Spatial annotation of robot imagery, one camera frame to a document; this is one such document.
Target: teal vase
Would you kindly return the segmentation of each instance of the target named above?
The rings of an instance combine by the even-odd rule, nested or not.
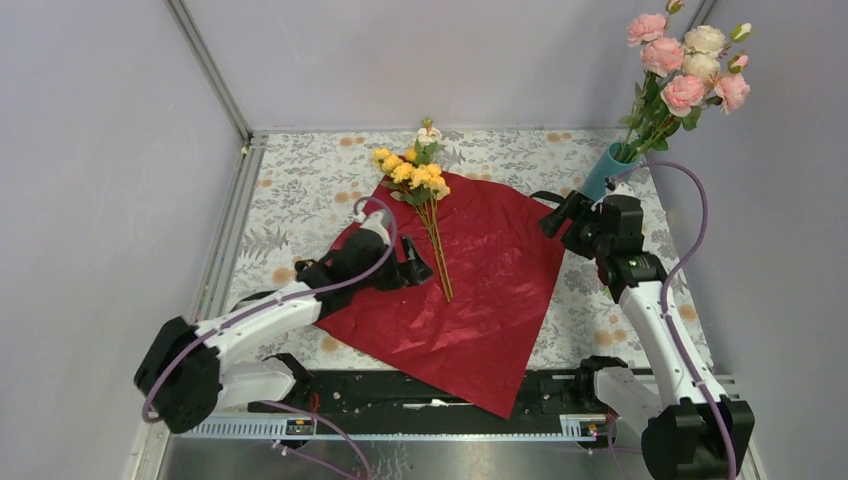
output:
[[[633,166],[632,163],[621,163],[615,159],[614,155],[619,150],[621,150],[621,142],[613,143],[607,147],[604,154],[598,160],[598,163],[592,168],[592,172],[586,177],[583,186],[579,188],[580,193],[597,202],[607,193],[606,178],[619,174]]]

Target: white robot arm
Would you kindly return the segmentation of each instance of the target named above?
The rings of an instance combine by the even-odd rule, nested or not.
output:
[[[311,325],[346,307],[364,287],[394,290],[419,285],[432,277],[433,270],[421,260],[412,239],[403,237],[404,263],[399,263],[392,253],[379,269],[362,280],[343,288],[327,288],[362,276],[377,263],[391,244],[389,221],[383,210],[372,213],[339,250],[330,251],[317,261],[297,262],[295,281],[243,308],[194,325],[182,317],[166,322],[134,382],[145,395],[154,391],[152,406],[168,428],[183,433],[199,425],[214,410],[284,398],[295,384],[292,370],[274,357],[240,363],[245,354],[269,338]],[[177,360],[187,346],[195,343],[197,346],[185,358]],[[158,389],[154,388],[175,361],[176,368]]]
[[[713,377],[673,302],[668,305],[670,318],[664,318],[661,295],[667,274],[659,258],[643,250],[642,219],[639,200],[620,184],[599,202],[572,192],[539,222],[553,238],[571,221],[562,243],[595,260],[598,278],[639,335],[659,393],[641,384],[623,361],[611,357],[584,360],[578,383],[584,384],[582,389],[588,390],[592,401],[613,409],[640,435],[643,457],[654,478],[726,476],[728,449],[718,421],[727,427],[735,458],[741,459],[754,416],[747,402],[731,400]],[[737,475],[740,468],[737,462]]]

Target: white wall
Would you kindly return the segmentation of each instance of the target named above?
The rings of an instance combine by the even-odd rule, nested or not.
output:
[[[257,129],[614,125],[665,0],[188,0]],[[685,26],[693,5],[681,12]]]
[[[710,229],[686,270],[713,358],[742,383],[770,480],[844,478],[848,422],[848,36],[844,0],[723,1],[709,23],[753,22],[747,104],[671,139],[695,169]],[[677,245],[698,196],[655,174]]]
[[[239,142],[163,2],[2,10],[2,477],[114,480],[132,376],[195,298]]]

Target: floral tablecloth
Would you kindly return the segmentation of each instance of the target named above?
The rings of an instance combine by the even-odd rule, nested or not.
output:
[[[567,194],[578,187],[620,130],[443,131],[447,148],[439,158],[446,170],[501,182],[530,194]],[[278,133],[269,137],[239,248],[227,308],[240,299],[278,288],[294,277],[301,258],[320,258],[352,221],[353,202],[381,180],[370,152],[385,146],[404,151],[413,131],[359,133]],[[646,248],[666,269],[677,252],[646,170],[631,185],[643,200]],[[592,355],[615,355],[631,367],[648,367],[639,339],[598,281],[593,262],[566,253],[554,296],[528,368],[572,368]],[[685,278],[673,283],[688,333],[712,365]],[[291,353],[308,369],[388,369],[309,326],[269,338],[254,356]]]

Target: red tissue paper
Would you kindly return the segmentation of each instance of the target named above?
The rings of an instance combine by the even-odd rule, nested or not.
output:
[[[400,235],[433,269],[427,283],[360,291],[318,326],[336,339],[440,390],[509,418],[565,250],[537,222],[551,209],[512,188],[444,173],[451,194],[438,225],[454,297],[448,303],[433,246],[411,206],[380,186]],[[369,203],[365,211],[376,208]],[[358,225],[336,239],[339,248]],[[396,247],[402,260],[400,245]]]

